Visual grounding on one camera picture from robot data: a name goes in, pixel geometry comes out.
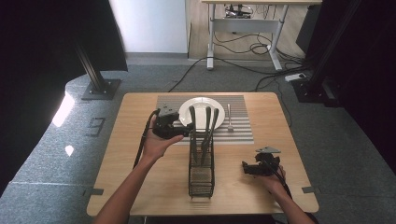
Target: black wire rack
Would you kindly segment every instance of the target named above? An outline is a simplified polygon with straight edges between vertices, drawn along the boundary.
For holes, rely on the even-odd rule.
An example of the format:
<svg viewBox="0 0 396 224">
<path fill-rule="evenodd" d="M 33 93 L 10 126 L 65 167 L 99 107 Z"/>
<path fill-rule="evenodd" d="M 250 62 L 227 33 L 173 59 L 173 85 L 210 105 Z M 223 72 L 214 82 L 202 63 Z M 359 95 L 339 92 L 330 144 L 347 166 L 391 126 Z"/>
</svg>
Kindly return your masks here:
<svg viewBox="0 0 396 224">
<path fill-rule="evenodd" d="M 213 135 L 209 138 L 207 152 L 202 151 L 203 133 L 196 134 L 196 155 L 190 147 L 189 195 L 211 198 L 215 187 L 215 160 Z"/>
</svg>

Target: floor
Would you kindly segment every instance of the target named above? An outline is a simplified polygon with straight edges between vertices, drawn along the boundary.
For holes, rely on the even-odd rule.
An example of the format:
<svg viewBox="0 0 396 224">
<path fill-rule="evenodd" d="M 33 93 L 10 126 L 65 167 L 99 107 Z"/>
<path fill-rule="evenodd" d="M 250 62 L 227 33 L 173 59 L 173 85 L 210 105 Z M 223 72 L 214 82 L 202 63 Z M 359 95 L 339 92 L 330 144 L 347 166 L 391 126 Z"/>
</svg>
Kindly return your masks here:
<svg viewBox="0 0 396 224">
<path fill-rule="evenodd" d="M 178 58 L 128 59 L 128 72 L 103 73 L 122 80 L 112 101 L 80 100 L 88 76 L 69 82 L 66 91 L 75 100 L 74 108 L 62 126 L 49 126 L 8 185 L 0 199 L 0 220 L 90 223 L 86 207 L 122 96 L 131 91 L 169 91 L 193 63 Z M 273 70 L 237 63 L 262 72 Z M 199 62 L 174 91 L 252 91 L 263 77 L 224 62 L 207 71 L 205 62 Z M 259 91 L 279 97 L 318 199 L 319 211 L 314 215 L 319 222 L 394 223 L 396 177 L 345 109 L 299 103 L 283 77 L 269 79 L 261 87 Z M 96 119 L 105 122 L 101 132 L 92 135 L 97 132 L 91 125 Z M 281 214 L 274 217 L 286 221 Z M 130 223 L 142 223 L 142 218 L 132 217 Z"/>
</svg>

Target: utensil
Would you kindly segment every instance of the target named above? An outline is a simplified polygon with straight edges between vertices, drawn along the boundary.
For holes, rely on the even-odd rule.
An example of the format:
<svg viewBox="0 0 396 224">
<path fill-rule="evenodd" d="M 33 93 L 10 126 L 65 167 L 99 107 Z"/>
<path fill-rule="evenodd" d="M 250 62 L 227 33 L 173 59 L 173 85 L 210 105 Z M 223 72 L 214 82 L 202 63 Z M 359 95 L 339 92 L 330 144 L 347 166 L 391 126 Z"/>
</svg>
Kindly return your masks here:
<svg viewBox="0 0 396 224">
<path fill-rule="evenodd" d="M 228 108 L 228 132 L 233 132 L 233 125 L 231 124 L 231 106 L 227 105 Z"/>
<path fill-rule="evenodd" d="M 212 115 L 212 108 L 210 106 L 206 107 L 206 126 L 205 126 L 205 135 L 204 135 L 204 141 L 202 141 L 201 144 L 201 150 L 202 150 L 202 157 L 204 156 L 204 153 L 207 151 L 207 147 L 209 146 L 208 139 L 207 137 L 209 136 L 209 125 L 210 125 L 210 117 Z"/>
<path fill-rule="evenodd" d="M 189 107 L 193 105 L 195 108 L 195 128 L 197 131 L 197 141 L 199 141 L 199 133 L 202 133 L 204 137 L 205 133 L 205 124 L 206 124 L 206 107 L 210 106 L 212 108 L 212 117 L 213 111 L 215 108 L 219 109 L 219 117 L 218 122 L 216 123 L 215 129 L 221 126 L 222 122 L 225 121 L 225 117 L 227 116 L 227 105 L 224 107 L 214 99 L 207 98 L 207 97 L 195 97 L 192 99 L 187 100 L 183 103 L 183 105 L 178 110 L 180 122 L 187 127 L 191 123 L 191 114 Z"/>
<path fill-rule="evenodd" d="M 197 136 L 196 136 L 196 119 L 195 119 L 195 107 L 191 105 L 189 107 L 191 113 L 191 121 L 192 121 L 192 133 L 191 133 L 191 141 L 190 141 L 190 149 L 192 152 L 192 156 L 194 157 L 195 162 L 197 162 Z"/>
<path fill-rule="evenodd" d="M 207 137 L 206 142 L 205 142 L 205 144 L 206 144 L 205 151 L 202 152 L 201 165 L 204 165 L 204 163 L 205 163 L 206 152 L 207 152 L 207 149 L 209 148 L 209 143 L 210 143 L 210 140 L 212 139 L 213 132 L 215 131 L 215 125 L 216 125 L 216 122 L 218 121 L 218 117 L 219 117 L 219 110 L 217 108 L 215 108 L 215 111 L 213 112 L 212 126 L 209 130 L 210 134 Z"/>
</svg>

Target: wooden table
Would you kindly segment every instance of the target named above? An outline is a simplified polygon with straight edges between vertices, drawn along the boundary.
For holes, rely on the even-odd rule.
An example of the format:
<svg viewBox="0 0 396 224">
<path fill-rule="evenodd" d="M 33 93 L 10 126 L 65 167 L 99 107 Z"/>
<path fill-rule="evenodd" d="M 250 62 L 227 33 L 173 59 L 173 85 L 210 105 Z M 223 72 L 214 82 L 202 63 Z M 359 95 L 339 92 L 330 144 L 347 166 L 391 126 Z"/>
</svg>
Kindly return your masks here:
<svg viewBox="0 0 396 224">
<path fill-rule="evenodd" d="M 295 146 L 279 101 L 274 93 L 179 92 L 128 93 L 124 96 L 105 157 L 94 185 L 103 195 L 92 195 L 87 212 L 96 216 L 108 198 L 131 172 L 140 137 L 159 95 L 243 95 L 254 136 L 250 145 L 216 145 L 216 186 L 212 198 L 191 198 L 188 192 L 189 146 L 171 146 L 157 161 L 137 196 L 132 216 L 230 215 L 281 213 L 273 197 L 251 175 L 241 161 L 255 163 L 255 149 L 271 146 L 287 171 L 293 199 L 306 212 L 317 212 L 314 193 Z"/>
<path fill-rule="evenodd" d="M 276 45 L 288 13 L 289 5 L 320 5 L 322 0 L 201 0 L 202 3 L 210 5 L 209 8 L 209 44 L 207 50 L 207 69 L 213 69 L 214 44 L 213 36 L 215 31 L 221 32 L 242 32 L 242 33 L 272 33 L 274 34 L 271 45 L 268 45 L 268 53 L 271 56 L 276 70 L 282 70 L 279 59 L 276 55 Z M 256 19 L 223 19 L 216 18 L 216 4 L 249 4 L 249 5 L 284 5 L 281 17 L 276 20 L 256 20 Z"/>
</svg>

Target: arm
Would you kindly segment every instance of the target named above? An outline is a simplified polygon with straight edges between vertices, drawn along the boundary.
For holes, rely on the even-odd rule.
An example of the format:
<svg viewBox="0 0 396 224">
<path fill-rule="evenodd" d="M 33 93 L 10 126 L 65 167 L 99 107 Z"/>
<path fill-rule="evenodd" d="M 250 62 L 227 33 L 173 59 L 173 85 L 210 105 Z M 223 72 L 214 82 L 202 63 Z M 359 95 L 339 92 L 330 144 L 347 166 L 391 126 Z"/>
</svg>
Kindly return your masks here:
<svg viewBox="0 0 396 224">
<path fill-rule="evenodd" d="M 283 167 L 279 167 L 279 174 L 285 176 Z M 314 223 L 314 221 L 312 221 L 312 219 L 288 195 L 276 175 L 257 175 L 255 177 L 258 178 L 268 189 L 268 191 L 270 191 L 270 193 L 274 196 L 275 201 L 280 205 L 283 212 L 286 214 L 290 224 Z"/>
<path fill-rule="evenodd" d="M 153 126 L 154 120 L 155 116 L 151 120 L 150 128 Z M 146 137 L 142 159 L 108 199 L 96 216 L 94 223 L 125 223 L 149 170 L 163 156 L 169 146 L 181 139 L 183 139 L 182 135 L 163 140 L 150 129 Z"/>
</svg>

